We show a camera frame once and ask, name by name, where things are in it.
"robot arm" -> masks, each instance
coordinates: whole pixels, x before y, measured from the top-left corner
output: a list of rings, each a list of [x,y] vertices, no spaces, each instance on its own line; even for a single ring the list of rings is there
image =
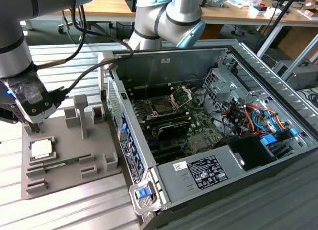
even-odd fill
[[[90,1],[75,0],[75,7]],[[57,91],[48,93],[39,80],[20,21],[68,9],[72,4],[74,0],[0,0],[0,80],[30,123],[49,117],[60,100],[52,98]]]
[[[159,49],[161,38],[178,48],[191,47],[202,35],[200,0],[137,0],[133,49]]]

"barcode label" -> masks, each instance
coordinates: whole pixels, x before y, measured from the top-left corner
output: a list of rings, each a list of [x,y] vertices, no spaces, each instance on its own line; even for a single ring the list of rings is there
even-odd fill
[[[179,171],[179,170],[188,168],[187,162],[185,162],[185,161],[174,164],[173,167],[174,167],[175,171]]]

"motherboard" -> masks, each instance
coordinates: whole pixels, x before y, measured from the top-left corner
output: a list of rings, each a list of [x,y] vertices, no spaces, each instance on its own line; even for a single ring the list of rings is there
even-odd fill
[[[140,89],[132,105],[158,164],[212,149],[222,134],[189,84]]]

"wooden table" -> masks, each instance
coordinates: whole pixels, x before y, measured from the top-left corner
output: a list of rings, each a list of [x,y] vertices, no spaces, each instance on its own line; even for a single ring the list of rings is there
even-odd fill
[[[263,0],[268,6],[272,7],[271,0]],[[135,20],[135,13],[131,12],[124,0],[94,0],[85,6],[86,19],[88,21],[129,21]],[[315,26],[318,22],[313,22],[297,13],[297,9],[290,8],[291,12],[284,15],[280,24],[274,29],[269,39],[258,52],[262,56],[268,49],[272,41],[284,26]],[[202,19],[207,24],[234,24],[234,25],[268,25],[269,20],[264,16],[256,18],[248,15],[248,7],[241,9],[225,2],[224,8],[205,6],[202,8]],[[66,11],[66,16],[70,19],[70,12]],[[42,20],[61,20],[61,13],[57,12],[38,19]]]

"white label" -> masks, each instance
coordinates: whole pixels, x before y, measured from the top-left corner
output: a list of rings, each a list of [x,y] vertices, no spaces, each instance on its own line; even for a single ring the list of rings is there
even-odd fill
[[[166,63],[170,63],[171,58],[167,58],[167,59],[162,59],[161,63],[162,64],[166,64]]]
[[[179,171],[179,170],[188,168],[187,162],[185,162],[185,161],[174,164],[173,167],[174,167],[175,171]]]

